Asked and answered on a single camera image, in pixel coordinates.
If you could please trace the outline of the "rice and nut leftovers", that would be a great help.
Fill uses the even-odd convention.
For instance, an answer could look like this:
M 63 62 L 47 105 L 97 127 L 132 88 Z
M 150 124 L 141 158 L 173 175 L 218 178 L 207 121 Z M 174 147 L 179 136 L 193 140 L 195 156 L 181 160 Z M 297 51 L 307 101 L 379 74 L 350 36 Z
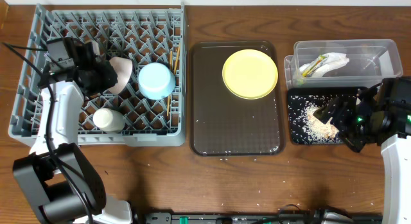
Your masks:
M 341 144 L 338 130 L 314 117 L 317 109 L 326 106 L 333 95 L 293 95 L 288 97 L 290 137 L 295 144 Z

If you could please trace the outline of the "green snack wrapper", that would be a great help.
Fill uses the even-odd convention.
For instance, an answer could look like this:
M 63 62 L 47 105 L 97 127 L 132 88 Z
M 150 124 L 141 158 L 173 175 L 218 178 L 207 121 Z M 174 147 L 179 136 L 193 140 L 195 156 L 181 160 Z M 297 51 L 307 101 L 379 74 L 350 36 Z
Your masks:
M 302 76 L 311 76 L 314 71 L 322 65 L 323 61 L 325 61 L 326 58 L 326 55 L 319 55 L 314 61 L 312 61 L 312 63 L 307 66 L 307 68 L 305 68 L 305 70 L 303 70 Z

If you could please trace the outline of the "white cup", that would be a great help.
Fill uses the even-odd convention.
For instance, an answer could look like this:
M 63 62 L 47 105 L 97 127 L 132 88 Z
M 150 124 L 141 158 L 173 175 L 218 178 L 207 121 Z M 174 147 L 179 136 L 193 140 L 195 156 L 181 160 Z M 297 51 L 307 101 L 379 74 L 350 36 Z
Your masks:
M 104 132 L 118 133 L 125 127 L 122 113 L 109 108 L 100 108 L 93 114 L 93 123 Z

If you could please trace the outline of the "white paper napkin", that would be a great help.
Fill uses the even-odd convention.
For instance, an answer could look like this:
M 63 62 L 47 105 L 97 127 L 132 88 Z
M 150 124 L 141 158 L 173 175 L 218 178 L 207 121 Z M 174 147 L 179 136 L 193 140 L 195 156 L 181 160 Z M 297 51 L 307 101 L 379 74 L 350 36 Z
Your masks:
M 347 57 L 345 53 L 331 52 L 331 53 L 326 53 L 323 55 L 326 55 L 327 58 L 325 59 L 325 61 L 323 61 L 322 65 L 319 68 L 317 68 L 311 76 L 307 76 L 305 78 L 321 78 L 326 73 L 342 68 L 349 63 L 349 58 Z M 299 72 L 301 73 L 301 75 L 302 75 L 303 70 L 305 70 L 305 68 L 307 68 L 307 66 L 310 63 L 300 66 Z

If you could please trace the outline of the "light blue bowl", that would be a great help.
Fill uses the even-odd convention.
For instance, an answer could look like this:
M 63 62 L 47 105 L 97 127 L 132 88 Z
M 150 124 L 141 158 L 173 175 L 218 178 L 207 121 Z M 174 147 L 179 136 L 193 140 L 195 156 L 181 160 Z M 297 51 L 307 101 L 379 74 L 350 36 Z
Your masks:
M 140 93 L 152 100 L 168 97 L 176 86 L 175 76 L 168 67 L 154 62 L 140 70 L 137 80 Z

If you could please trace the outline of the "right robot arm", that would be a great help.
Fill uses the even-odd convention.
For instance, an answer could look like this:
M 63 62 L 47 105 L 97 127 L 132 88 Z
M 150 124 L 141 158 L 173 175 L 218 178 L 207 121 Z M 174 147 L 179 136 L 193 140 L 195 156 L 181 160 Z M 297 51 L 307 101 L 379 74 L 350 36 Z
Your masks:
M 330 123 L 353 152 L 381 148 L 385 170 L 383 223 L 410 223 L 410 78 L 385 78 L 355 99 L 335 98 L 313 115 Z

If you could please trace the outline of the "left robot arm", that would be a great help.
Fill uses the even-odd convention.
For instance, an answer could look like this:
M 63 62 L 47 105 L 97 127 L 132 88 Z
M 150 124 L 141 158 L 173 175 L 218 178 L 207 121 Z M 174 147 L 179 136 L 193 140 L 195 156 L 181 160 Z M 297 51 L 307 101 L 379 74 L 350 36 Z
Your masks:
M 103 181 L 78 145 L 80 109 L 87 96 L 119 94 L 133 63 L 105 58 L 94 40 L 49 40 L 38 70 L 42 114 L 27 157 L 13 163 L 13 175 L 41 223 L 132 223 L 131 205 L 105 192 Z

